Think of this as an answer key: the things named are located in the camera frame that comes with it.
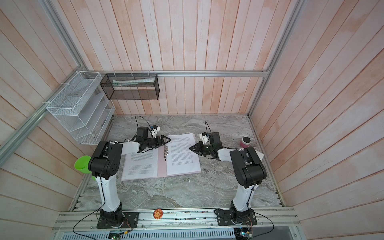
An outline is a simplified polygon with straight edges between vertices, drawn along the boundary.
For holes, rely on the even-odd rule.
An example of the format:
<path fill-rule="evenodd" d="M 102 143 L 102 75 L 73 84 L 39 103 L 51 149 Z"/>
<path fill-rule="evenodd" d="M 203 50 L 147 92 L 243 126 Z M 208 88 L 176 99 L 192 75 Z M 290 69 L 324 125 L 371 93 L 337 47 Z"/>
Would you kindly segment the printed white paper sheet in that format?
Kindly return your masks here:
<path fill-rule="evenodd" d="M 127 154 L 121 180 L 140 180 L 158 176 L 158 150 L 145 153 Z"/>

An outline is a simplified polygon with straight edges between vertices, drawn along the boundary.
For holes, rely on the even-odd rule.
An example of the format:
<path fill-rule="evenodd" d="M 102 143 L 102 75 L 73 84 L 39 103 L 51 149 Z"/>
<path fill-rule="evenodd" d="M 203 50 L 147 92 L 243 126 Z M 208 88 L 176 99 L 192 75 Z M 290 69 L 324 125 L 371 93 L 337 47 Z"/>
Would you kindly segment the pink folder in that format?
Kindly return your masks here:
<path fill-rule="evenodd" d="M 127 154 L 137 154 L 138 153 L 138 147 L 139 144 L 135 143 L 133 141 L 123 143 L 123 152 L 122 155 L 126 157 Z M 170 177 L 167 174 L 167 162 L 164 160 L 164 147 L 161 146 L 157 148 L 158 153 L 159 153 L 159 158 L 158 158 L 158 176 L 156 178 L 163 178 L 163 177 Z"/>

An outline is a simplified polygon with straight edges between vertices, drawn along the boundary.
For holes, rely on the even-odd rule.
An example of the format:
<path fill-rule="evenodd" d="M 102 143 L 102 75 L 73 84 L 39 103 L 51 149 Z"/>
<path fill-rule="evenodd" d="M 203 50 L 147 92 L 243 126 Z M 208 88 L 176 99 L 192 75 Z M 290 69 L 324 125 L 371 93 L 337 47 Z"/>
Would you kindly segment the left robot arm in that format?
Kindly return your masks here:
<path fill-rule="evenodd" d="M 157 135 L 160 127 L 138 127 L 131 140 L 124 142 L 100 141 L 88 163 L 88 170 L 95 178 L 102 200 L 98 209 L 100 217 L 98 229 L 118 229 L 127 223 L 122 203 L 118 197 L 116 174 L 121 157 L 126 154 L 138 154 L 157 149 L 171 141 L 169 137 Z"/>

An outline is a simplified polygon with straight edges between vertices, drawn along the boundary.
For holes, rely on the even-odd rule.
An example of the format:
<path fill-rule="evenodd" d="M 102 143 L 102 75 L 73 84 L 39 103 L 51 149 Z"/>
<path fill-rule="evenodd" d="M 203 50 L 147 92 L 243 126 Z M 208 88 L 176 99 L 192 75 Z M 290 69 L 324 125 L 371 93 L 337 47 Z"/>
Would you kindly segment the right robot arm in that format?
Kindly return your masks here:
<path fill-rule="evenodd" d="M 189 150 L 209 159 L 232 163 L 238 188 L 228 210 L 215 209 L 219 226 L 257 224 L 256 213 L 251 209 L 251 200 L 258 186 L 267 177 L 267 171 L 253 147 L 227 148 L 222 145 L 218 132 L 200 134 L 200 141 Z"/>

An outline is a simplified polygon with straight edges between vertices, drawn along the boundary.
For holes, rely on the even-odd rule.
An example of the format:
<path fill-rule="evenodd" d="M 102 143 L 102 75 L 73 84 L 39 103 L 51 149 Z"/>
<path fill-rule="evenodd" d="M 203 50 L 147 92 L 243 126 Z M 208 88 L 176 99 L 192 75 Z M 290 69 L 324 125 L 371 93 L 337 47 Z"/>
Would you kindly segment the white paper stack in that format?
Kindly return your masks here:
<path fill-rule="evenodd" d="M 196 144 L 195 135 L 170 135 L 171 141 L 166 144 L 167 174 L 169 176 L 196 174 L 201 172 L 199 156 L 189 148 Z"/>

